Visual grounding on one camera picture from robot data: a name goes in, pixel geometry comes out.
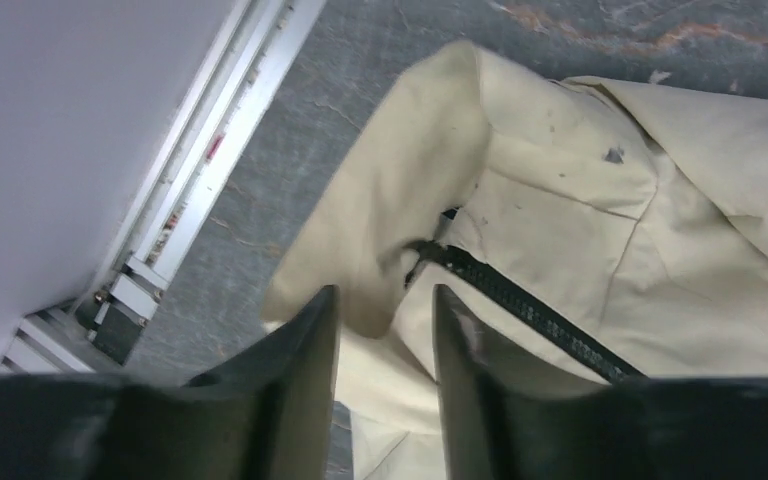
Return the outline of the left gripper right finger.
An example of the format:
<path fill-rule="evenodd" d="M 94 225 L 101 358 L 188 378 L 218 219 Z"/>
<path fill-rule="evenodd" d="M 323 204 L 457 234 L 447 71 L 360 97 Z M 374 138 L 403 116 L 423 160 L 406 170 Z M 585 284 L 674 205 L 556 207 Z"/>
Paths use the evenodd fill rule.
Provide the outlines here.
<path fill-rule="evenodd" d="M 601 384 L 516 345 L 447 286 L 433 314 L 452 479 L 768 479 L 768 377 Z"/>

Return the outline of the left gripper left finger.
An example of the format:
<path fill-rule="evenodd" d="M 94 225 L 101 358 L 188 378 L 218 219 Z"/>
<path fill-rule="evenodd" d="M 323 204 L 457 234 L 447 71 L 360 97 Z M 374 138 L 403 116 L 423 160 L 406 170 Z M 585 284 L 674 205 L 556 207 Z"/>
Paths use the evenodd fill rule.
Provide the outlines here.
<path fill-rule="evenodd" d="M 183 385 L 121 373 L 0 374 L 0 479 L 319 479 L 337 287 Z"/>

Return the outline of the cream zip jacket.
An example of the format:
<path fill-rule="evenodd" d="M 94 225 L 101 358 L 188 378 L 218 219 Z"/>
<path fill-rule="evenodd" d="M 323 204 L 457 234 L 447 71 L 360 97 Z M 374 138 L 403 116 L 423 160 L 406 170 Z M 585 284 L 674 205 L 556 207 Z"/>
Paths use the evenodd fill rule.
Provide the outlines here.
<path fill-rule="evenodd" d="M 471 255 L 649 376 L 768 374 L 768 100 L 554 82 L 468 42 L 411 67 L 266 291 L 270 329 L 326 284 L 358 479 L 444 479 L 432 292 L 550 364 L 597 373 L 412 240 Z"/>

